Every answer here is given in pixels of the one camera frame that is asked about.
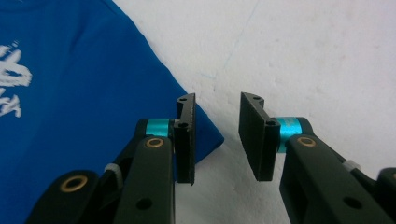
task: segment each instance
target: white graphic print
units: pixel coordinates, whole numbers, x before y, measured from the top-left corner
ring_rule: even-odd
[[[27,87],[32,80],[29,69],[18,64],[21,51],[17,47],[18,42],[12,43],[11,46],[0,45],[0,117],[13,111],[15,117],[21,117],[20,98],[18,95],[13,95],[12,98],[4,96],[6,89],[1,87]]]

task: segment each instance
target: white background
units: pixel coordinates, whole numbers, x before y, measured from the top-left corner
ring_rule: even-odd
[[[240,92],[301,116],[376,178],[396,166],[396,2],[115,0],[219,127],[225,143],[176,185],[177,224],[289,223],[275,180],[256,182],[237,133]]]

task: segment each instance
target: blue t-shirt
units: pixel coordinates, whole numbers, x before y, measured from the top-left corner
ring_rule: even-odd
[[[22,223],[59,175],[98,174],[139,119],[186,92],[109,0],[0,0],[0,223]],[[197,160],[223,138],[197,107]]]

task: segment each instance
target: blue fabric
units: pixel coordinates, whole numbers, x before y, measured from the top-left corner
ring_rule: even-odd
[[[0,223],[22,223],[59,175],[101,174],[186,93],[111,1],[0,0],[0,32]],[[199,161],[223,138],[196,118]]]

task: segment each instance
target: black mechanical arm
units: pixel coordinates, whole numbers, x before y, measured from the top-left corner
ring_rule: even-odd
[[[264,100],[242,92],[239,135],[254,176],[273,178],[286,151],[280,193],[291,223],[396,223],[396,168],[376,181],[317,136],[307,119],[270,118]]]
[[[194,157],[195,94],[187,94],[177,119],[139,120],[101,177],[78,170],[56,179],[27,223],[175,223],[174,179],[194,183]]]

